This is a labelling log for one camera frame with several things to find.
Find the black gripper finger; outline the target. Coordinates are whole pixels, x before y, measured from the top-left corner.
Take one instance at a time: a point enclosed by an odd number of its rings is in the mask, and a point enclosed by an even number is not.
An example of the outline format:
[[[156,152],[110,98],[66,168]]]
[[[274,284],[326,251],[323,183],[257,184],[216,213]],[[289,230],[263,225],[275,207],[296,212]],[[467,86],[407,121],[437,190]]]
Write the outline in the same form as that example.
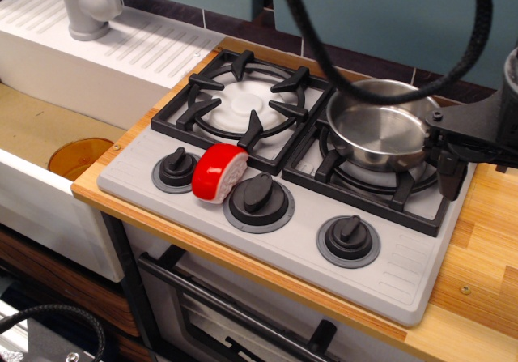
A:
[[[468,171],[468,164],[449,151],[441,151],[436,174],[439,191],[449,201],[458,199]]]

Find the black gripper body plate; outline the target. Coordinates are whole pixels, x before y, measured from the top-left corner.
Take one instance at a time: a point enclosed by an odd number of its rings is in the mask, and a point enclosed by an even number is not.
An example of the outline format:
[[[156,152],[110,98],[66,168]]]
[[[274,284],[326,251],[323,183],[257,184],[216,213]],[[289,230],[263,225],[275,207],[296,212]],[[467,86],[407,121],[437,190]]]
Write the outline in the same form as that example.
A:
[[[460,160],[517,167],[517,91],[430,111],[432,135]]]

